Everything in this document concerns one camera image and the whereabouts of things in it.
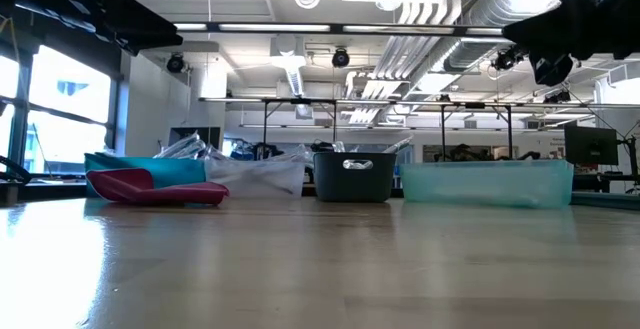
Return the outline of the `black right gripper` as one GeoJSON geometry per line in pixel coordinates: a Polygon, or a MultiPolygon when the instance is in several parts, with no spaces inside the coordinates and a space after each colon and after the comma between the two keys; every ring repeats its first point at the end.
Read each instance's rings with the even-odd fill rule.
{"type": "MultiPolygon", "coordinates": [[[[570,24],[565,11],[548,11],[502,29],[504,38],[528,52],[536,84],[558,85],[572,70],[570,24]]],[[[580,60],[604,53],[622,60],[640,53],[640,0],[597,0],[579,29],[574,56],[580,60]]]]}

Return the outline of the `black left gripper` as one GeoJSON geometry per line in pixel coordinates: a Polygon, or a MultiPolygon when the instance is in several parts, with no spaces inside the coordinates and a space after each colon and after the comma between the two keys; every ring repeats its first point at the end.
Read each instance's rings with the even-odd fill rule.
{"type": "Polygon", "coordinates": [[[62,0],[62,4],[60,22],[110,39],[132,55],[183,43],[174,24],[136,0],[62,0]]]}

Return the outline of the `ceiling light strip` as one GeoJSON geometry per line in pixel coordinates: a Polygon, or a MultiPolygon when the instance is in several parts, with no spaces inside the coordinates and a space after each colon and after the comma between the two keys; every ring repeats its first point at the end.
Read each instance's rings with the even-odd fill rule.
{"type": "Polygon", "coordinates": [[[346,33],[404,36],[501,37],[500,27],[345,25],[346,33]]]}
{"type": "Polygon", "coordinates": [[[183,32],[229,32],[229,33],[325,33],[331,30],[326,24],[286,24],[286,23],[175,23],[183,32]]]}

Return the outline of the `black computer monitor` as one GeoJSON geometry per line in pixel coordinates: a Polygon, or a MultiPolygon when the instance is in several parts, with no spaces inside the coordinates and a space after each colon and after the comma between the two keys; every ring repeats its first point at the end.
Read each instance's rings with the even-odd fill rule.
{"type": "Polygon", "coordinates": [[[566,126],[566,160],[580,165],[617,165],[618,140],[614,129],[566,126]]]}
{"type": "Polygon", "coordinates": [[[220,129],[218,127],[186,127],[173,128],[169,135],[169,146],[178,140],[196,132],[205,144],[212,144],[219,150],[220,129]]]}

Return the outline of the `blue plastic bin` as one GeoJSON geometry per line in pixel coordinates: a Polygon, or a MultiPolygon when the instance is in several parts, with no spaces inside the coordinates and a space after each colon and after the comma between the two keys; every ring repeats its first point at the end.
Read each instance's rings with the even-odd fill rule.
{"type": "Polygon", "coordinates": [[[85,171],[142,168],[149,171],[157,188],[206,181],[204,163],[197,159],[115,157],[85,153],[85,171]]]}

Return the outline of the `light green translucent bin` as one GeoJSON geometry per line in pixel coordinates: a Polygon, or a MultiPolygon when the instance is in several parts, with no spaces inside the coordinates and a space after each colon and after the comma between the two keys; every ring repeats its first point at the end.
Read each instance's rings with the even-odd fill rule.
{"type": "Polygon", "coordinates": [[[404,198],[411,202],[518,208],[570,204],[574,167],[564,160],[403,164],[404,198]]]}

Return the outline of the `magenta plastic bin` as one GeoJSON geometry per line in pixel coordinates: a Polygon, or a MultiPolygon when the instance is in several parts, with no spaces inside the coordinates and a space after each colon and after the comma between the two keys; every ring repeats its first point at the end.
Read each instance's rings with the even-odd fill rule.
{"type": "Polygon", "coordinates": [[[142,168],[88,171],[86,179],[100,197],[118,203],[218,205],[230,195],[226,186],[212,182],[156,188],[152,174],[142,168]]]}

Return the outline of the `white translucent bin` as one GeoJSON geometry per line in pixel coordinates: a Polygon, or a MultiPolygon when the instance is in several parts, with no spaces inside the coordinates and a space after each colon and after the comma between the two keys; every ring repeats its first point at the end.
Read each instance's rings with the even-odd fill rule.
{"type": "Polygon", "coordinates": [[[305,165],[296,162],[204,162],[206,179],[225,186],[231,198],[299,198],[305,165]]]}

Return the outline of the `dark teal plastic bin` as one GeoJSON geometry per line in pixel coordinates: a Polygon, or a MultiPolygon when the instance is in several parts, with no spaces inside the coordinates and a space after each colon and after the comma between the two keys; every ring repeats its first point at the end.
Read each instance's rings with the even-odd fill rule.
{"type": "Polygon", "coordinates": [[[384,202],[391,196],[395,162],[395,153],[316,153],[316,195],[324,202],[384,202]]]}

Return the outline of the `large window black frame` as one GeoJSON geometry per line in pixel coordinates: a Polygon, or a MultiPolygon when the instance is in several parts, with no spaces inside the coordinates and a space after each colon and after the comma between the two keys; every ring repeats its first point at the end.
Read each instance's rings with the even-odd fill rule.
{"type": "Polygon", "coordinates": [[[0,156],[23,137],[25,170],[83,174],[84,155],[108,148],[112,93],[108,75],[44,45],[27,69],[0,54],[0,156]]]}

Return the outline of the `white ceiling duct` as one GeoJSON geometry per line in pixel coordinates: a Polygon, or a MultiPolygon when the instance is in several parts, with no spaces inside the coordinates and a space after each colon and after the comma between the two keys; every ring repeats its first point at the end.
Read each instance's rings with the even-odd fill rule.
{"type": "Polygon", "coordinates": [[[270,62],[283,69],[294,97],[304,95],[300,69],[307,64],[304,40],[293,34],[278,34],[270,39],[270,62]]]}

